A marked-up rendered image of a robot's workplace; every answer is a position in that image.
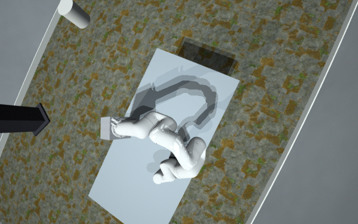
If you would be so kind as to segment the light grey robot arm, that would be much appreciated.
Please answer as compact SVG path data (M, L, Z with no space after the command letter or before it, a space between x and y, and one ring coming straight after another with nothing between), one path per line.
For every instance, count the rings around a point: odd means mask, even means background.
M169 158L160 163L160 169L153 176L156 184L172 182L176 178L194 178L201 170L206 157L205 141L193 137L185 146L182 137L175 133L177 123L170 116L151 111L139 121L114 117L111 120L114 121L111 124L115 136L136 136L140 139L149 136L153 142L173 152L177 160Z

